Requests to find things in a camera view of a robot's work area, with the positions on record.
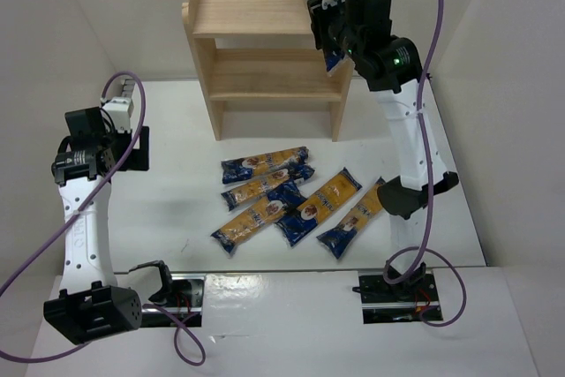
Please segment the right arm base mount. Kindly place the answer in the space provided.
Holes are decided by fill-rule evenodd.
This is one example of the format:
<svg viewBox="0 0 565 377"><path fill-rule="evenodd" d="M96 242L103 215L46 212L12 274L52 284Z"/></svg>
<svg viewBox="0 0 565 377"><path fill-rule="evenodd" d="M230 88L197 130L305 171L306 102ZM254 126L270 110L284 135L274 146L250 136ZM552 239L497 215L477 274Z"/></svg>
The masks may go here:
<svg viewBox="0 0 565 377"><path fill-rule="evenodd" d="M360 272L352 289L359 295L365 324L443 321L439 294L431 272L412 285L390 286L381 272Z"/></svg>

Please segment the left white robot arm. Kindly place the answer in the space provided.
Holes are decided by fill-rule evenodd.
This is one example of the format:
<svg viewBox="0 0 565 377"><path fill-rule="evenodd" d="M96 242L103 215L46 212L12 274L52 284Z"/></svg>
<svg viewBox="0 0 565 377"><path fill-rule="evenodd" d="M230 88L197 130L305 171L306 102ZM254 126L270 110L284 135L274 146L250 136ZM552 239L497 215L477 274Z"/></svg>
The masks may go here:
<svg viewBox="0 0 565 377"><path fill-rule="evenodd" d="M132 101L65 114L69 134L51 165L64 208L64 272L59 295L43 305L44 319L75 345L136 330L142 303L132 288L119 286L109 251L109 198L105 181L111 168L149 168L149 129L142 127L139 147L130 148Z"/></svg>

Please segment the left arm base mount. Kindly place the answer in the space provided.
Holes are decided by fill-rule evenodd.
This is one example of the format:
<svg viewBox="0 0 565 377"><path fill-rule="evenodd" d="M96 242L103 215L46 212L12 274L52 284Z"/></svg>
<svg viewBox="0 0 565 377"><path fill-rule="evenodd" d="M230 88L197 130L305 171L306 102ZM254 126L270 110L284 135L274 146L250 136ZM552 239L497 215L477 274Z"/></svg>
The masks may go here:
<svg viewBox="0 0 565 377"><path fill-rule="evenodd" d="M141 304L153 304L149 298L162 288L156 270L140 270L128 275L117 275L121 287L134 289ZM188 328L202 326L205 276L198 274L172 274L172 288L157 305L166 309ZM153 306L142 309L142 328L174 328L176 324Z"/></svg>

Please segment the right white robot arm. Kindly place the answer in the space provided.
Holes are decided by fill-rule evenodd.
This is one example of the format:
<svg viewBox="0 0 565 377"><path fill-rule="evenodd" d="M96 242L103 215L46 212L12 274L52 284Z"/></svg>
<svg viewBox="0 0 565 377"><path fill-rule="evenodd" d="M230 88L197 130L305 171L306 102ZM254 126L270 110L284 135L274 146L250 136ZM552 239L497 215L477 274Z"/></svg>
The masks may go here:
<svg viewBox="0 0 565 377"><path fill-rule="evenodd" d="M392 0L311 0L308 10L317 49L331 65L349 58L384 111L397 149L400 174L378 191L388 212L395 257L414 259L395 266L388 260L383 279L408 290L423 279L423 257L430 238L433 201L455 187L458 175L447 169L436 149L423 101L426 71L418 49L392 33Z"/></svg>

